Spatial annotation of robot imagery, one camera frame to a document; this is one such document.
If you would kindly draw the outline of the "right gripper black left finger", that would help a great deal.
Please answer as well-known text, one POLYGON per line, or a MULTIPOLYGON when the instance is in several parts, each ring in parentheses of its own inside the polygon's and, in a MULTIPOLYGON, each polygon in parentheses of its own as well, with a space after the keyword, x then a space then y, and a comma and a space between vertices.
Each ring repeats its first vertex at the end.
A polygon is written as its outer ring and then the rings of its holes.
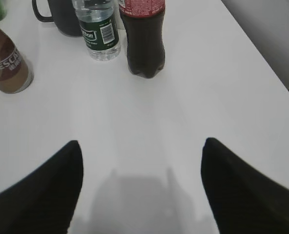
POLYGON ((83 184, 83 157, 71 140, 0 192, 0 234, 66 234, 83 184))

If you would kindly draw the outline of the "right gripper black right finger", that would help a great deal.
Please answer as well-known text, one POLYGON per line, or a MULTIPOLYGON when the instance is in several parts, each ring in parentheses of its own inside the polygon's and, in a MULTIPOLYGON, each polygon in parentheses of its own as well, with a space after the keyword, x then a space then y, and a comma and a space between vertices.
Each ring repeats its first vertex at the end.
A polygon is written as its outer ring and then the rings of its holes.
POLYGON ((289 234, 289 189, 213 137, 203 146, 201 179, 219 233, 289 234))

